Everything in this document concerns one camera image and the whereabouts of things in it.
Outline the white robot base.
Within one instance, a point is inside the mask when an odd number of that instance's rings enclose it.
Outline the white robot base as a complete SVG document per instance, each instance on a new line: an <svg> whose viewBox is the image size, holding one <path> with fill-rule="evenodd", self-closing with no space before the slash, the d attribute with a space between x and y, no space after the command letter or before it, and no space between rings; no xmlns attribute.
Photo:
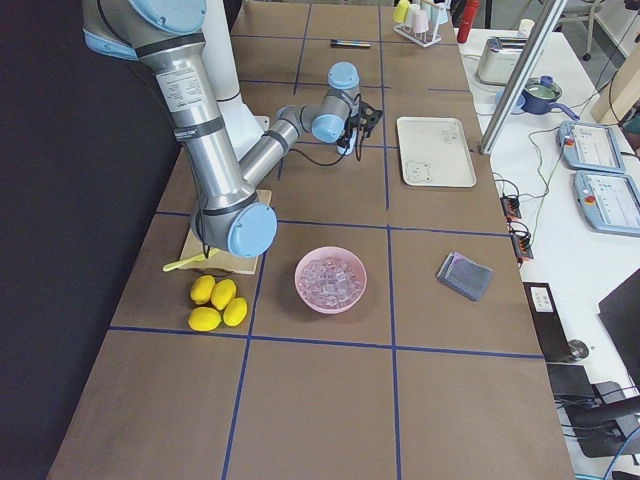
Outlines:
<svg viewBox="0 0 640 480"><path fill-rule="evenodd" d="M206 44L202 58L234 152L240 160L262 136L264 124L260 120L263 117L256 118L242 98L223 1L209 0L206 7L202 25Z"/></svg>

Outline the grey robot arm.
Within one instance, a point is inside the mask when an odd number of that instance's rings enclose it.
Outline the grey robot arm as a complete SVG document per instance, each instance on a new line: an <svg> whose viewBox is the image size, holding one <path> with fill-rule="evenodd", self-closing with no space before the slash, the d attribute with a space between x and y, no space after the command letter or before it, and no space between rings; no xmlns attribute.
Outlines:
<svg viewBox="0 0 640 480"><path fill-rule="evenodd" d="M85 1L82 10L89 49L153 72L190 160L191 229L204 250L253 258L271 246L277 217L256 187L302 134L353 151L369 106L352 63L330 68L321 103L286 106L262 130L242 101L223 2Z"/></svg>

